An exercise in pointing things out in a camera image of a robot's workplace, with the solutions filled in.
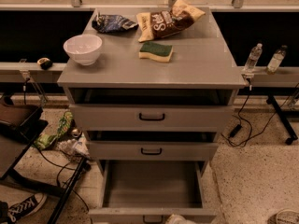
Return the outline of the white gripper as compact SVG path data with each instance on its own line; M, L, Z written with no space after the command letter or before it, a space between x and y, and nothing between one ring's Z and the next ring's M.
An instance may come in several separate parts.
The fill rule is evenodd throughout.
M165 224L196 224L195 222L186 219L181 215L171 215Z

